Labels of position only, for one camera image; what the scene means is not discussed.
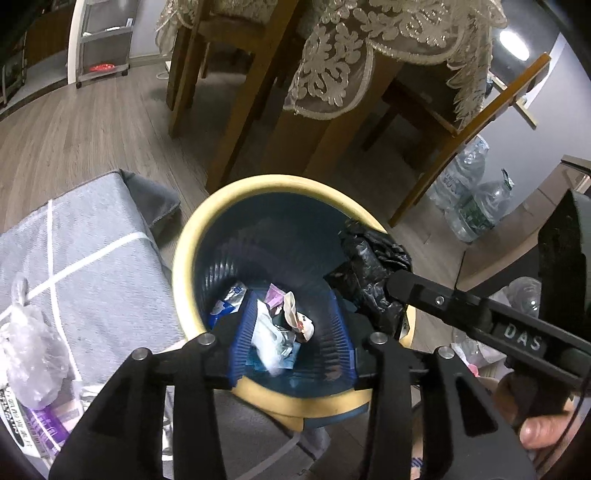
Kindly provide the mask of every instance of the black plastic bag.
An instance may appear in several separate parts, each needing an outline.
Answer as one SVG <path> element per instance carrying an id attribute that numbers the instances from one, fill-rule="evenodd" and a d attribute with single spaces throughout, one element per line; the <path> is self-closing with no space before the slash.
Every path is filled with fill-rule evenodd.
<path id="1" fill-rule="evenodd" d="M 324 277 L 331 288 L 353 302 L 380 332 L 400 337 L 406 320 L 406 304 L 386 292 L 388 277 L 395 271 L 412 271 L 411 258 L 387 233 L 349 219 L 339 233 L 349 259 Z"/>

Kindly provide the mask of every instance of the ceiling light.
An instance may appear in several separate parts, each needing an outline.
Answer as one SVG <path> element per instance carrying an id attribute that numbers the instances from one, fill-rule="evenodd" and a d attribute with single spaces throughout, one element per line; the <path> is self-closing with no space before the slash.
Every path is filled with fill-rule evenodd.
<path id="1" fill-rule="evenodd" d="M 530 57 L 530 51 L 521 37 L 511 30 L 503 30 L 499 35 L 501 44 L 509 50 L 513 56 L 521 61 L 526 61 Z"/>

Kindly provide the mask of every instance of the white wall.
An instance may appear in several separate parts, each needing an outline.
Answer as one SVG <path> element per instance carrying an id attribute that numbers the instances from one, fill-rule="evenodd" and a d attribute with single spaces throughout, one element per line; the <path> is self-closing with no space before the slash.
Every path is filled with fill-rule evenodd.
<path id="1" fill-rule="evenodd" d="M 482 130 L 490 151 L 483 182 L 515 182 L 512 207 L 523 202 L 554 170 L 563 155 L 591 160 L 591 81 L 569 45 L 529 110 L 533 130 L 514 108 Z"/>
<path id="2" fill-rule="evenodd" d="M 156 46 L 156 22 L 160 18 L 165 0 L 139 0 L 138 16 L 135 19 L 131 38 L 130 57 L 158 53 Z"/>

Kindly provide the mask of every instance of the lace tablecloth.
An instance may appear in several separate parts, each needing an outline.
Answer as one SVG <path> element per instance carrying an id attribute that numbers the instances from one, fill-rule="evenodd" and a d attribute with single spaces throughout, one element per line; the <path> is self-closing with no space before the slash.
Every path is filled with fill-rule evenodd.
<path id="1" fill-rule="evenodd" d="M 280 0 L 212 0 L 212 13 L 241 17 L 266 25 Z M 308 38 L 314 27 L 329 7 L 331 0 L 304 0 L 308 5 L 302 14 L 297 32 Z M 160 53 L 173 49 L 179 26 L 191 28 L 193 12 L 199 0 L 166 0 L 157 25 L 156 44 Z"/>
<path id="2" fill-rule="evenodd" d="M 191 22 L 199 0 L 167 0 L 158 24 L 161 51 L 172 50 L 179 23 Z M 266 24 L 278 0 L 213 0 L 218 14 Z M 457 73 L 460 128 L 482 109 L 492 60 L 493 27 L 504 28 L 500 0 L 307 0 L 298 26 L 308 37 L 284 109 L 328 120 L 363 98 L 375 52 L 422 65 L 447 62 Z"/>

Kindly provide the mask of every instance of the hand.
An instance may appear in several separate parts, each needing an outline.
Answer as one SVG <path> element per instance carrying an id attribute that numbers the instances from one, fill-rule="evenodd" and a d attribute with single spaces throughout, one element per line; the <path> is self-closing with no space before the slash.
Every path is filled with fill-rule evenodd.
<path id="1" fill-rule="evenodd" d="M 517 416 L 517 404 L 509 391 L 508 381 L 501 380 L 493 394 L 493 399 L 501 415 L 512 424 Z M 549 447 L 556 442 L 567 427 L 573 415 L 573 403 L 568 401 L 564 413 L 527 419 L 519 429 L 519 439 L 528 450 Z"/>

